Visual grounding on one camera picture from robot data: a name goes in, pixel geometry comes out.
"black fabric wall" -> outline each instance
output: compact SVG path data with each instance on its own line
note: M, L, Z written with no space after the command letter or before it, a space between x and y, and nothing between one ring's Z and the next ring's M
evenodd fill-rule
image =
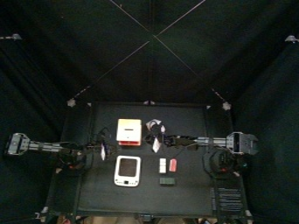
M285 43L286 36L298 31L298 1L206 2L162 40L201 71L226 99L233 100L237 130L259 138L259 153L251 158L247 176L253 213L262 223L298 222L299 45ZM131 1L125 9L138 15L143 23L151 24L151 19L143 16L149 2L139 3L141 8ZM161 29L167 27L197 3L178 1L178 4L167 5L166 1L158 2L155 14L162 21L165 19L165 24L158 24L157 28L159 25L163 25ZM65 1L57 5L55 1L6 1L6 7L0 5L0 36L20 32L24 37L23 42L0 41L2 153L7 138L15 132L26 133L38 141L61 140L66 100L133 52L137 42L131 47L130 39L147 41L143 32L137 32L141 27L115 5L101 1L107 15L101 14L105 19L99 19L99 8L94 4L98 2L74 4L74 1ZM122 31L133 32L126 38L118 29L123 24L127 29L121 27ZM219 102L213 92L206 92L206 82L198 83L193 76L183 76L190 71L173 54L163 47L159 51L154 48L154 53L161 55L154 61L155 69L147 66L149 55L145 54L145 60L141 60L138 54L83 98L141 102L147 100L146 91L155 90L151 79L157 76L162 89L154 92L166 93L158 97L159 102L199 102L206 98ZM129 75L135 77L133 82L123 82ZM27 216L43 209L53 172L50 161L42 155L19 159L0 157L0 220Z
M235 107L237 130L259 138L259 153L253 157L247 177L247 196L262 223L299 221L298 62L299 45L290 44Z
M12 40L0 42L0 105L3 223L6 219L27 217L42 211L53 175L50 156L3 158L8 137L20 132L37 141L59 141L67 108L67 102L35 64L26 45Z

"small black object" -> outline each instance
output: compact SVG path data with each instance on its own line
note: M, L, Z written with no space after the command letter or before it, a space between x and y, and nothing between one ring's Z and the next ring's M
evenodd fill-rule
M162 186L174 186L175 178L161 178L161 185Z

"floor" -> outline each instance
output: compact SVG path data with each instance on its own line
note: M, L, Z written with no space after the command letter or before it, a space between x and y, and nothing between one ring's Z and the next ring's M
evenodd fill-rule
M218 220L210 219L209 221L202 221L201 224L213 224ZM141 222L134 217L89 217L85 224L141 224ZM59 218L58 224L70 224L63 217ZM183 220L179 218L163 218L158 224L185 224Z

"metal rod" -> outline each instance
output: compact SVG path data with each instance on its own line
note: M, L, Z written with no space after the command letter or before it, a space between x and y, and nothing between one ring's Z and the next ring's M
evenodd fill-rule
M115 3L115 1L109 0L134 20L135 22L147 30L147 28L138 22L138 20L130 15L130 13Z
M193 68L186 64L186 62L183 61L183 59L177 55L177 53L173 51L173 49L166 45L166 43L154 35L154 37L157 38L157 40L162 43L162 45L165 46L165 48L173 53L174 57L186 65L186 67L189 67L189 69L191 70L191 72L195 74L195 76L199 76L198 73L193 70Z
M201 77L201 75L193 70L193 68L187 65L187 63L183 61L183 59L177 55L177 53L173 51L173 49L166 45L166 43L154 35L155 39L162 43L162 45L166 47L166 49L173 53L174 57L185 64L185 66L191 70L191 72L195 74L195 76L201 79L203 83L206 81ZM226 102L226 99L221 96L219 92L210 87L210 90L214 92L214 94Z
M110 68L107 70L106 73L103 73L98 79L94 81L94 83L91 85L89 85L87 87L85 87L77 94L75 96L73 97L73 99L78 98L90 88L93 88L98 83L99 81L107 76L107 74L117 69L117 67L125 62L127 61L127 59L150 43L150 41L147 41L145 44L142 44L118 63L117 65Z
M157 35L157 37L163 34L203 3L206 0L202 0Z

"black table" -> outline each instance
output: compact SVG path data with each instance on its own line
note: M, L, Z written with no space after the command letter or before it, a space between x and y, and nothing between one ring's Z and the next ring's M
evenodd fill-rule
M163 121L167 135L193 137L226 137L231 131L230 112L221 106L199 105L145 106L134 104L81 104L70 109L62 141L89 143L103 128L111 133L110 142L118 144L118 119L141 119L143 125L153 119ZM94 154L93 168L79 177L55 175L53 192L55 199L51 214L70 216L125 215L139 217L215 217L215 183L203 169L206 147L186 150L163 147L158 153L143 139L141 146L122 147L118 155L142 158L138 187L115 185L117 157L103 161ZM159 159L177 157L177 172L159 173ZM161 177L173 177L174 186L162 186Z

